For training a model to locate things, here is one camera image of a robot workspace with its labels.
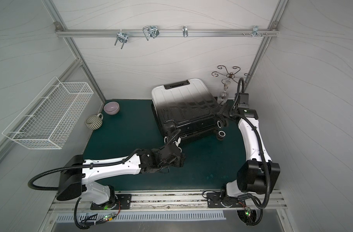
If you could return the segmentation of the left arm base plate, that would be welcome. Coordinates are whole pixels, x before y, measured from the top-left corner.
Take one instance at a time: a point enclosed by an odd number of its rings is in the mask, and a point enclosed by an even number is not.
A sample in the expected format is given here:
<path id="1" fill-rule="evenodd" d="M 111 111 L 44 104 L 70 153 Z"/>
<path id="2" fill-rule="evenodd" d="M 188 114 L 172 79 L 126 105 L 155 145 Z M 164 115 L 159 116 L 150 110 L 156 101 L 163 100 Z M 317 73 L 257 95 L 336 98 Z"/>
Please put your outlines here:
<path id="1" fill-rule="evenodd" d="M 101 205 L 92 203 L 90 206 L 91 210 L 118 210 L 118 209 L 130 209 L 132 195 L 131 194 L 115 194 L 111 195 L 109 201 Z"/>

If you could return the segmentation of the silver black hardshell suitcase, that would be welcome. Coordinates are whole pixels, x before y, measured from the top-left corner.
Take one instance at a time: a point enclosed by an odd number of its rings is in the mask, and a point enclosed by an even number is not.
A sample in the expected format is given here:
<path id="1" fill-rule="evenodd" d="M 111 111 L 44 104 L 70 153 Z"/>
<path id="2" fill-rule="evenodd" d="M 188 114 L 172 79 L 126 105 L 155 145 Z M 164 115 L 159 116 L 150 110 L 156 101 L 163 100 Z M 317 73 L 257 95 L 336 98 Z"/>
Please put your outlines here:
<path id="1" fill-rule="evenodd" d="M 228 120 L 220 113 L 221 105 L 201 79 L 193 78 L 155 87 L 152 111 L 164 143 L 198 139 L 214 133 L 226 137 L 223 127 Z"/>

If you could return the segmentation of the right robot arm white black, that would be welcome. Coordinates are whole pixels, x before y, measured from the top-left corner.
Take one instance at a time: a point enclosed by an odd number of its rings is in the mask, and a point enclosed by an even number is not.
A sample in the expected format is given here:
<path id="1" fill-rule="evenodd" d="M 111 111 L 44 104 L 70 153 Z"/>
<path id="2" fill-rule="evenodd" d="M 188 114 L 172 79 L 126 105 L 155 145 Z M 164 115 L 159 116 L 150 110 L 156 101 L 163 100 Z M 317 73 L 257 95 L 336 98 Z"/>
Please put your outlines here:
<path id="1" fill-rule="evenodd" d="M 258 209 L 265 209 L 270 194 L 281 172 L 278 163 L 266 151 L 259 129 L 259 117 L 249 108 L 249 95 L 245 93 L 244 79 L 240 78 L 234 103 L 224 103 L 220 115 L 237 124 L 243 139 L 246 161 L 236 175 L 236 180 L 228 182 L 221 192 L 224 207 L 232 207 L 235 202 L 251 199 Z"/>

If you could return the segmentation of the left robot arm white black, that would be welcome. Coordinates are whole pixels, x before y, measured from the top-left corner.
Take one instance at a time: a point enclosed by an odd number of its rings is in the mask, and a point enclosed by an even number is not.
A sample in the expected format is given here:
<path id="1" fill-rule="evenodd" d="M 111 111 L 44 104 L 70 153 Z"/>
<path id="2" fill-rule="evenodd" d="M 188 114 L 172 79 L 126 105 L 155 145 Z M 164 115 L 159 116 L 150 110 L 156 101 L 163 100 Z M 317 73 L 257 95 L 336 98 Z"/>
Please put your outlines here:
<path id="1" fill-rule="evenodd" d="M 137 148 L 126 157 L 85 160 L 82 155 L 76 155 L 64 167 L 34 176 L 27 185 L 33 190 L 56 191 L 58 201 L 82 197 L 99 206 L 113 203 L 116 200 L 114 189 L 99 184 L 98 180 L 124 175 L 153 174 L 171 166 L 182 167 L 185 155 L 179 147 L 180 132 L 180 129 L 173 131 L 160 148 L 150 150 Z M 60 174 L 58 187 L 35 184 L 38 179 L 54 173 Z"/>

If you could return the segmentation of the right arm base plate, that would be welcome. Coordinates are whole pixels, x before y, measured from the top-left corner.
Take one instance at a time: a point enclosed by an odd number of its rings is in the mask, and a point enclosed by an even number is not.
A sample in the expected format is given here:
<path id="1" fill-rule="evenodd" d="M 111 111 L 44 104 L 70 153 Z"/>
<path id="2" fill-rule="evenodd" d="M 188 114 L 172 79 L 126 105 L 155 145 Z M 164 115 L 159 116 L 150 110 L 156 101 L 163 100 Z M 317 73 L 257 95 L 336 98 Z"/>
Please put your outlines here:
<path id="1" fill-rule="evenodd" d="M 244 208 L 246 206 L 245 202 L 238 198 L 222 197 L 220 193 L 212 191 L 204 193 L 204 198 L 207 200 L 208 208 Z"/>

